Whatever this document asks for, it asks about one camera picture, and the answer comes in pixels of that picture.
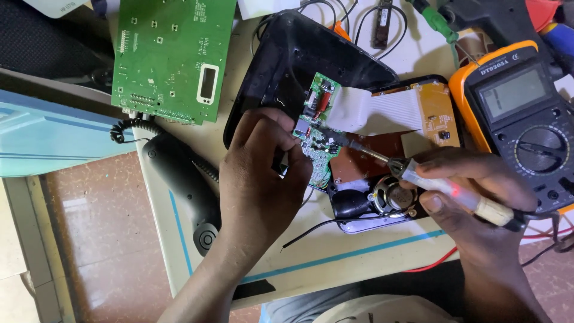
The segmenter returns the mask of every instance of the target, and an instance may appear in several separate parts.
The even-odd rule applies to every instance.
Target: circuit board
[[[215,122],[234,0],[122,0],[112,104]]]
[[[341,146],[333,138],[326,138],[318,129],[332,107],[332,103],[341,85],[332,79],[317,73],[303,103],[303,114],[299,116],[293,135],[301,139],[303,153],[313,161],[313,175],[309,184],[318,189],[327,186],[331,178],[329,161],[339,155]]]

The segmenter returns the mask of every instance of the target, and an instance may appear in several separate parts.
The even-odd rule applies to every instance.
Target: desk
[[[351,34],[354,35],[358,27],[358,17],[374,4],[375,0],[364,0],[357,5],[350,15],[353,30]],[[395,0],[394,4],[403,8],[407,14],[409,30],[403,42],[383,61],[394,69],[401,79],[428,74],[440,74],[449,78],[456,69],[452,47],[445,43],[440,34],[430,29],[410,4],[399,0]],[[326,7],[312,5],[304,13],[324,25],[330,24],[330,9]],[[168,132],[188,143],[197,153],[214,164],[218,164],[226,153],[222,139],[223,129],[251,61],[250,38],[258,20],[239,21],[234,24],[232,33],[238,36],[230,40],[226,76],[216,123],[205,122],[202,126],[193,126],[168,123],[158,118],[158,123]],[[374,17],[365,19],[359,45],[375,54],[378,51],[370,48],[373,22]],[[400,16],[393,11],[390,46],[399,38],[403,25]],[[565,96],[574,95],[574,80],[570,77],[557,82],[557,87]],[[151,136],[141,129],[134,129],[134,135],[137,138]],[[143,143],[139,142],[137,147],[140,152]],[[187,216],[182,213],[183,208],[174,199],[166,184],[141,157],[140,162],[172,295],[175,295],[199,265],[202,257],[193,244],[192,226]],[[213,181],[208,182],[214,190],[219,191]],[[570,214],[569,217],[574,220],[574,214]],[[269,248],[243,280],[252,282],[266,279],[273,285],[275,291],[236,300],[232,308],[256,305],[422,267],[435,262],[454,247],[453,241],[434,221],[425,218],[355,235],[343,233],[335,224],[326,225],[281,251],[281,246],[287,241],[315,224],[331,218],[333,212],[327,195],[315,191],[287,231]],[[549,222],[540,222],[536,225],[544,229],[550,228]],[[456,253],[449,259],[457,257]]]

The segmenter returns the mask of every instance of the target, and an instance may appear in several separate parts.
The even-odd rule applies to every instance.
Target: tiled floor
[[[67,168],[46,179],[80,321],[155,322],[171,294],[137,155]],[[547,245],[522,247],[522,261]],[[574,322],[574,252],[549,252],[525,271],[555,323]],[[234,311],[230,322],[255,323],[259,311]]]

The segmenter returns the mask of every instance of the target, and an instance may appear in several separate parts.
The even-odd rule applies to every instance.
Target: black coiled cord
[[[115,141],[118,144],[127,144],[133,143],[138,140],[131,140],[125,141],[123,136],[123,131],[130,128],[140,128],[152,132],[156,136],[159,134],[166,133],[165,129],[157,125],[155,122],[151,122],[148,120],[143,120],[139,118],[130,118],[119,121],[118,124],[113,125],[110,129],[110,138],[112,141]],[[215,168],[210,162],[208,162],[205,158],[199,156],[190,146],[186,145],[186,143],[182,142],[181,140],[174,137],[174,140],[177,140],[178,144],[181,145],[181,151],[187,154],[187,157],[191,160],[191,162],[197,166],[199,169],[204,171],[207,176],[213,179],[215,182],[219,183],[219,170]]]
[[[118,121],[118,124],[111,126],[110,138],[118,144],[133,143],[135,140],[125,141],[126,139],[123,136],[123,131],[130,128],[144,129],[152,132],[156,136],[165,132],[165,130],[158,126],[155,122],[139,118],[131,118]]]

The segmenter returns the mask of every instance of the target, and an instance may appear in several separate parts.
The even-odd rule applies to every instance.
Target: green circuit board
[[[215,122],[234,0],[122,0],[112,104]]]
[[[341,85],[337,82],[317,73],[303,103],[303,114],[299,116],[293,131],[293,135],[301,139],[303,153],[313,161],[313,175],[309,184],[318,189],[327,186],[331,178],[329,161],[337,157],[341,150],[339,143],[334,142],[332,138],[326,138],[317,129],[325,126],[323,123],[340,88]]]

